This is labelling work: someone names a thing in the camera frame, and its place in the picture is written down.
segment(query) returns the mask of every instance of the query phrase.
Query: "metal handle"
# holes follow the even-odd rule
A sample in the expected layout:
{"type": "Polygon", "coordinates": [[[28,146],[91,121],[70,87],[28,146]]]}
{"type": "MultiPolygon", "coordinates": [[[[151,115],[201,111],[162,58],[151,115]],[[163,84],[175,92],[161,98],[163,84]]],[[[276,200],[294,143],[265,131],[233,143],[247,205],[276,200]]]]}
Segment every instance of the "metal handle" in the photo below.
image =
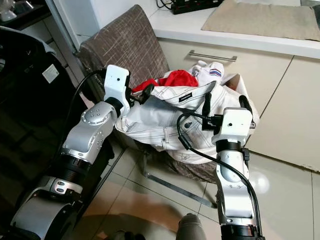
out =
{"type": "Polygon", "coordinates": [[[218,60],[229,61],[229,62],[235,62],[235,61],[237,61],[237,58],[238,58],[237,56],[233,56],[232,58],[227,58],[227,57],[222,57],[222,56],[205,55],[205,54],[195,53],[195,50],[191,50],[188,53],[188,55],[209,58],[209,59],[218,59],[218,60]]]}

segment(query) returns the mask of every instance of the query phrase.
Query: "sticker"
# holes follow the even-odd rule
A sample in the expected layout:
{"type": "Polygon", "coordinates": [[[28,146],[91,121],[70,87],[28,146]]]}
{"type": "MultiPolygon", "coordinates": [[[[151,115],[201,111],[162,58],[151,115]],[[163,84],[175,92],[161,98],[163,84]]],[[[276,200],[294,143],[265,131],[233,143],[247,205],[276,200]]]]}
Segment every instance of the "sticker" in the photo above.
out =
{"type": "Polygon", "coordinates": [[[213,76],[217,76],[217,77],[221,77],[222,76],[221,72],[216,68],[210,69],[209,74],[213,75],[213,76]]]}
{"type": "Polygon", "coordinates": [[[48,83],[51,83],[55,78],[59,75],[58,70],[56,69],[55,65],[51,64],[43,73],[42,75],[44,78],[48,81],[48,83]]]}
{"type": "Polygon", "coordinates": [[[192,97],[192,92],[179,98],[179,103],[192,97]]]}

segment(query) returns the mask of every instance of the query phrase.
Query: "brown fabric chair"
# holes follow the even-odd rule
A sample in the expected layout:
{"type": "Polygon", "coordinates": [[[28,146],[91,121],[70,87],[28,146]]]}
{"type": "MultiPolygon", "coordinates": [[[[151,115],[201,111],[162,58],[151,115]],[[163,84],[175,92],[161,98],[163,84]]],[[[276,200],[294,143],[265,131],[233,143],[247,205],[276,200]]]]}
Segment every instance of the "brown fabric chair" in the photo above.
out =
{"type": "MultiPolygon", "coordinates": [[[[168,63],[157,37],[139,5],[134,5],[83,42],[77,57],[88,73],[105,68],[109,64],[128,69],[131,72],[129,82],[131,88],[148,78],[163,77],[164,73],[169,71],[168,63]]],[[[98,85],[100,99],[102,99],[104,83],[100,82],[98,85]]],[[[137,145],[148,154],[145,159],[155,160],[161,156],[161,165],[175,173],[191,179],[215,182],[213,170],[216,165],[213,162],[185,164],[175,161],[166,152],[154,154],[155,150],[149,145],[142,143],[137,143],[137,145]]]]}

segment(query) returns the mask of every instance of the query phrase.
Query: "cable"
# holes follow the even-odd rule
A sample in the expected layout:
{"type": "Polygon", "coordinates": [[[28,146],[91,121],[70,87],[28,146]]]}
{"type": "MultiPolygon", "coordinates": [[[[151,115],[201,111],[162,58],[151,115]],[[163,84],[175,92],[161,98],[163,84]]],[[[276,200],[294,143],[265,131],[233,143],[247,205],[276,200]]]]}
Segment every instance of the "cable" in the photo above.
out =
{"type": "Polygon", "coordinates": [[[106,70],[102,69],[102,70],[96,70],[96,71],[90,72],[87,76],[85,76],[83,78],[83,80],[77,86],[77,88],[76,88],[76,90],[75,90],[75,92],[73,94],[73,97],[71,99],[70,105],[69,105],[69,109],[68,109],[68,112],[67,112],[67,115],[66,115],[66,118],[65,118],[65,121],[64,121],[63,128],[62,128],[63,130],[62,130],[60,142],[59,142],[57,150],[56,150],[56,152],[54,154],[53,159],[57,158],[57,156],[59,155],[60,149],[62,148],[62,145],[64,144],[64,140],[66,138],[66,131],[67,131],[67,126],[68,126],[68,121],[69,121],[69,118],[70,118],[70,115],[71,115],[71,111],[72,111],[72,107],[74,105],[74,101],[75,101],[78,93],[82,89],[83,85],[87,82],[87,80],[90,79],[92,76],[94,76],[96,74],[101,74],[101,75],[106,74],[106,70]]]}
{"type": "Polygon", "coordinates": [[[187,139],[182,135],[181,128],[180,128],[181,118],[189,117],[189,116],[194,116],[194,117],[198,117],[198,118],[201,118],[201,119],[207,119],[207,120],[210,119],[209,116],[203,116],[203,115],[200,115],[200,114],[197,114],[197,113],[183,113],[183,114],[181,114],[178,117],[177,122],[176,122],[176,127],[177,127],[177,131],[178,131],[178,135],[179,135],[179,139],[180,139],[181,143],[183,144],[183,146],[186,149],[189,149],[192,152],[194,152],[195,154],[200,155],[201,157],[204,157],[204,158],[209,159],[209,160],[211,160],[211,161],[213,161],[213,162],[215,162],[215,163],[217,163],[219,165],[222,165],[223,167],[225,167],[225,168],[231,170],[232,172],[234,172],[241,179],[241,181],[246,185],[249,194],[251,195],[251,199],[253,201],[253,206],[254,206],[254,212],[255,212],[255,216],[256,216],[257,231],[258,231],[259,237],[262,237],[263,235],[262,235],[262,227],[261,227],[261,219],[260,219],[260,210],[259,210],[258,198],[257,198],[256,192],[255,192],[254,188],[252,187],[251,183],[249,182],[249,180],[241,172],[239,172],[234,167],[230,166],[229,164],[227,164],[227,163],[225,163],[225,162],[223,162],[221,160],[215,159],[212,156],[206,155],[206,154],[194,149],[190,145],[190,143],[187,141],[187,139]]]}
{"type": "Polygon", "coordinates": [[[159,5],[158,0],[155,0],[155,1],[156,1],[156,5],[157,5],[158,8],[161,9],[161,8],[163,8],[163,7],[166,7],[167,9],[171,10],[171,7],[168,7],[167,5],[168,5],[168,4],[172,4],[172,3],[173,3],[172,1],[169,2],[169,3],[164,3],[163,0],[160,0],[160,2],[163,4],[162,6],[159,5]]]}

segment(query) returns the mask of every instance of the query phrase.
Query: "chair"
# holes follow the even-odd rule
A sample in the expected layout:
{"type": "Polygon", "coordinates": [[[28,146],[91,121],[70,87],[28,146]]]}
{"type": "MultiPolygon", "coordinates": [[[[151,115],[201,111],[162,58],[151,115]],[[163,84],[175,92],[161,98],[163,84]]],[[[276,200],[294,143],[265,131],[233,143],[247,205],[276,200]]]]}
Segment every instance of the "chair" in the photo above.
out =
{"type": "MultiPolygon", "coordinates": [[[[164,73],[169,71],[168,63],[157,37],[146,14],[139,5],[134,5],[90,39],[84,41],[80,46],[77,57],[88,73],[105,68],[109,64],[130,70],[130,88],[136,87],[149,78],[162,77],[164,73]]],[[[96,89],[98,99],[103,99],[104,83],[99,80],[97,85],[95,84],[92,87],[96,89]]],[[[116,135],[122,141],[125,140],[130,146],[133,145],[132,140],[130,143],[126,136],[120,133],[116,135]]],[[[147,171],[147,163],[152,158],[152,153],[156,150],[150,145],[140,142],[135,142],[134,145],[144,152],[142,171],[145,177],[193,198],[202,204],[215,207],[215,204],[210,201],[153,176],[147,171]]]]}

